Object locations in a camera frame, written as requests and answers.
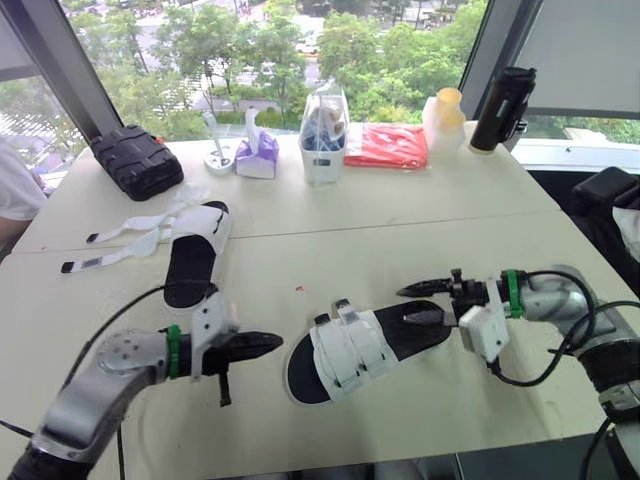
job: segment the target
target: table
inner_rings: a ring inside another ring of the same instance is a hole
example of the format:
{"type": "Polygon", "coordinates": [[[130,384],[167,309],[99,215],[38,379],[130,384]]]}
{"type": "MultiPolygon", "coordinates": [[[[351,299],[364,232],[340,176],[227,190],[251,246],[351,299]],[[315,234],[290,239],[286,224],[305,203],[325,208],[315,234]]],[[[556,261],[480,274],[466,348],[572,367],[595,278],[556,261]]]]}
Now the table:
{"type": "MultiPolygon", "coordinates": [[[[467,139],[474,125],[466,125],[467,139]]],[[[235,152],[238,142],[222,143],[235,152]]],[[[209,186],[214,198],[227,202],[234,238],[560,210],[502,145],[488,155],[462,146],[457,157],[434,158],[432,168],[420,172],[345,167],[338,183],[311,188],[304,181],[297,136],[281,136],[279,143],[274,181],[214,176],[202,163],[211,141],[168,146],[180,159],[186,181],[209,186]]],[[[120,226],[127,217],[165,211],[177,188],[132,202],[87,149],[14,252],[101,247],[85,239],[120,226]]],[[[132,238],[123,235],[109,245],[125,245],[132,238]]]]}
{"type": "MultiPolygon", "coordinates": [[[[60,264],[111,249],[11,255],[0,268],[3,305],[3,417],[35,428],[77,350],[111,313],[162,282],[168,246],[148,259],[61,276],[60,264]]],[[[560,363],[542,385],[500,383],[463,350],[458,332],[342,402],[300,406],[283,388],[284,365],[312,318],[347,297],[360,309],[404,301],[410,282],[461,267],[482,278],[504,268],[577,266],[604,299],[632,299],[607,262],[560,212],[412,225],[235,238],[220,284],[246,330],[282,335],[283,347],[230,370],[233,405],[218,407],[217,380],[170,381],[143,392],[124,423],[127,474],[135,479],[216,478],[517,445],[593,432],[603,418],[582,367],[560,363]]],[[[624,311],[636,331],[640,315],[624,311]]],[[[161,297],[123,316],[114,329],[178,323],[161,297]]],[[[551,325],[511,321],[505,373],[536,375],[559,334],[551,325]]],[[[24,441],[0,431],[7,472],[24,441]]],[[[113,457],[93,478],[114,478],[113,457]]]]}

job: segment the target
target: black cable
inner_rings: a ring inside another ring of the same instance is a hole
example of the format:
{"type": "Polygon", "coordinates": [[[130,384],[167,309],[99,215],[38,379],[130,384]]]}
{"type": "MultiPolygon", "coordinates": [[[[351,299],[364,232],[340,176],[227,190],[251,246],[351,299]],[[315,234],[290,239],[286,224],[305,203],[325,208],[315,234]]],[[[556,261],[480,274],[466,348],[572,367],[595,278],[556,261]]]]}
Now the black cable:
{"type": "Polygon", "coordinates": [[[589,444],[589,448],[587,449],[587,453],[584,455],[582,459],[582,463],[580,464],[580,480],[589,480],[589,467],[591,466],[591,458],[593,457],[600,440],[604,437],[605,433],[607,433],[607,429],[611,425],[611,420],[605,418],[598,431],[594,433],[593,438],[591,439],[591,443],[589,444]]]}
{"type": "MultiPolygon", "coordinates": [[[[595,317],[597,313],[603,312],[610,308],[616,308],[616,307],[640,308],[640,302],[634,302],[631,300],[619,300],[617,302],[604,303],[602,305],[597,306],[593,310],[592,316],[595,317]]],[[[556,367],[558,366],[558,363],[560,363],[560,359],[571,346],[571,341],[573,340],[573,337],[575,337],[578,330],[582,328],[584,322],[586,322],[590,317],[591,317],[590,314],[587,313],[582,318],[580,318],[580,320],[578,320],[576,323],[573,324],[573,326],[567,332],[567,335],[564,337],[564,339],[560,343],[560,346],[558,347],[558,350],[554,354],[553,359],[551,360],[551,363],[549,363],[549,366],[544,370],[544,372],[542,372],[542,374],[539,377],[534,378],[533,380],[528,380],[528,381],[513,380],[511,378],[508,378],[502,374],[502,371],[500,369],[499,358],[497,358],[493,363],[489,364],[491,373],[493,373],[496,377],[498,377],[504,383],[508,383],[509,385],[515,385],[516,387],[534,387],[536,385],[541,384],[556,369],[556,367]]]]}
{"type": "MultiPolygon", "coordinates": [[[[144,300],[149,295],[153,295],[154,293],[159,292],[160,290],[164,290],[165,288],[185,286],[185,285],[203,285],[203,284],[206,284],[207,288],[211,288],[211,287],[215,288],[215,285],[211,282],[184,281],[184,282],[165,283],[164,285],[160,285],[159,287],[154,287],[150,290],[147,290],[143,294],[138,295],[136,298],[131,300],[124,307],[120,308],[116,313],[111,315],[111,317],[109,317],[107,321],[102,324],[102,326],[96,331],[96,333],[93,334],[93,336],[89,339],[89,341],[84,344],[84,347],[82,347],[82,350],[80,350],[80,353],[78,354],[76,361],[73,363],[71,370],[69,370],[69,373],[67,374],[67,378],[62,384],[62,388],[69,385],[71,380],[73,380],[73,377],[78,371],[78,368],[80,368],[82,361],[85,359],[85,357],[89,353],[89,350],[91,350],[91,347],[96,342],[96,340],[100,338],[100,336],[104,333],[104,331],[107,328],[109,328],[113,324],[113,322],[115,322],[118,318],[120,318],[131,307],[139,303],[141,300],[144,300]]],[[[125,480],[124,448],[122,444],[122,424],[118,425],[118,431],[116,436],[117,436],[117,443],[118,443],[118,468],[120,471],[120,480],[125,480]]]]}
{"type": "Polygon", "coordinates": [[[80,353],[78,354],[76,361],[71,367],[71,370],[69,370],[69,373],[67,374],[67,378],[62,384],[62,388],[69,385],[69,382],[71,382],[71,380],[75,376],[76,372],[78,371],[78,368],[80,368],[80,364],[82,364],[82,361],[87,356],[87,354],[89,353],[89,350],[91,350],[91,347],[96,342],[96,340],[100,338],[100,336],[104,333],[104,331],[107,328],[109,328],[113,324],[113,322],[115,322],[118,318],[120,318],[131,307],[139,303],[141,300],[144,300],[149,295],[153,295],[154,293],[159,292],[160,290],[164,290],[166,288],[179,287],[179,286],[185,286],[185,285],[204,285],[204,284],[206,284],[207,287],[215,288],[215,285],[211,282],[184,281],[184,282],[168,283],[168,284],[160,285],[159,287],[154,287],[150,290],[147,290],[143,294],[138,295],[136,298],[131,300],[124,307],[120,308],[116,313],[114,313],[111,317],[109,317],[107,321],[104,322],[102,326],[96,331],[96,333],[93,334],[93,336],[89,339],[89,341],[87,341],[87,343],[84,344],[84,347],[82,347],[82,350],[80,350],[80,353]]]}
{"type": "Polygon", "coordinates": [[[13,433],[22,435],[23,437],[26,437],[26,438],[33,437],[33,432],[30,432],[29,430],[25,430],[24,428],[21,428],[21,427],[16,427],[15,425],[12,425],[9,422],[5,422],[4,420],[0,420],[0,425],[2,425],[4,428],[11,430],[13,433]]]}
{"type": "Polygon", "coordinates": [[[120,470],[120,480],[126,480],[124,473],[124,447],[122,446],[122,424],[118,425],[118,469],[120,470]]]}
{"type": "Polygon", "coordinates": [[[589,338],[591,338],[591,335],[593,335],[593,330],[596,327],[596,315],[593,311],[593,309],[595,308],[595,302],[593,301],[591,292],[589,291],[585,283],[582,280],[580,280],[578,277],[570,273],[562,272],[560,270],[537,270],[535,272],[527,272],[526,278],[530,279],[533,277],[538,277],[540,275],[557,275],[559,277],[564,277],[568,280],[571,280],[582,292],[582,295],[584,296],[584,299],[587,302],[587,315],[589,316],[589,325],[587,325],[587,329],[585,330],[584,334],[580,337],[580,339],[576,342],[576,344],[573,346],[570,346],[570,349],[575,350],[577,348],[582,347],[585,343],[587,343],[589,338]]]}

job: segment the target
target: green ring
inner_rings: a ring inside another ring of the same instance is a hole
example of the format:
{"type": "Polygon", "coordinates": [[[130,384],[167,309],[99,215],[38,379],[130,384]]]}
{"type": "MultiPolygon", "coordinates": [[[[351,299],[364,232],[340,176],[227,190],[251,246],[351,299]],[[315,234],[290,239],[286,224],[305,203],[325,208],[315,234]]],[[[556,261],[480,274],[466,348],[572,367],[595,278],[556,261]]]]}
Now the green ring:
{"type": "Polygon", "coordinates": [[[509,286],[509,308],[511,309],[511,318],[520,318],[524,313],[524,310],[520,304],[518,274],[515,270],[507,270],[507,285],[509,286]]]}
{"type": "Polygon", "coordinates": [[[169,342],[169,378],[178,378],[180,366],[180,338],[182,333],[180,327],[171,325],[167,329],[167,341],[169,342]]]}

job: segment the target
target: white bottle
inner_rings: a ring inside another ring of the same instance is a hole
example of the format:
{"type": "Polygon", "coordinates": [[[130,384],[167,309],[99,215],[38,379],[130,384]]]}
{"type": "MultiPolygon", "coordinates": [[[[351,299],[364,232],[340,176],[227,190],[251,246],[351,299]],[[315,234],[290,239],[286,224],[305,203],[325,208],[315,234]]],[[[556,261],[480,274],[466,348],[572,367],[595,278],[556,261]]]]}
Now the white bottle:
{"type": "Polygon", "coordinates": [[[443,88],[429,97],[422,110],[422,123],[429,155],[454,154],[464,142],[464,113],[460,110],[462,93],[443,88]]]}

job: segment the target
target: black chair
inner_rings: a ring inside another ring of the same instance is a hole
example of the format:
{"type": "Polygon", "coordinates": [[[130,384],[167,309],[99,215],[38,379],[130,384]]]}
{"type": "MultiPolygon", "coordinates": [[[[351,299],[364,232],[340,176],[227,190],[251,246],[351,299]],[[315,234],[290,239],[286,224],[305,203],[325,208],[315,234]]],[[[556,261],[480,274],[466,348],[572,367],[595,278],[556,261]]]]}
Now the black chair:
{"type": "Polygon", "coordinates": [[[571,219],[640,297],[640,263],[627,251],[611,213],[614,206],[640,210],[640,180],[609,167],[576,185],[572,195],[571,219]]]}

